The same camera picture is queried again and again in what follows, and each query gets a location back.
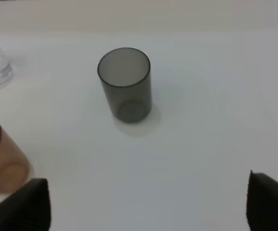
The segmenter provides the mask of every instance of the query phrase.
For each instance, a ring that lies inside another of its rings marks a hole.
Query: white table
[[[250,170],[278,180],[278,30],[0,34],[0,122],[50,182],[51,231],[247,231]],[[153,111],[115,121],[96,68],[152,63]]]

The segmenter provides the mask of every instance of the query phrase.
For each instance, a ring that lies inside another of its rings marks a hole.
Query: cylindrical cup
[[[0,126],[0,193],[13,193],[26,181],[29,162]]]
[[[98,65],[113,115],[126,123],[144,119],[152,108],[151,63],[134,48],[119,48],[102,57]]]

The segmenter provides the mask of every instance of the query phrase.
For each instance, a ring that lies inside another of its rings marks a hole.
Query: brown translucent cup
[[[0,193],[13,193],[26,181],[29,162],[0,126]]]

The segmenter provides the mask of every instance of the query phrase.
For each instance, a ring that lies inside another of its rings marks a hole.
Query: cup bottom
[[[10,164],[0,171],[0,192],[14,193],[25,182],[29,169],[21,164]]]
[[[150,110],[141,102],[126,102],[118,110],[118,119],[125,123],[139,122],[149,114]]]

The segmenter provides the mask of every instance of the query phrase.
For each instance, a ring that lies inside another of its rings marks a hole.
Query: gray translucent cup
[[[115,49],[102,57],[98,74],[113,115],[125,122],[144,119],[152,108],[151,63],[134,48]]]

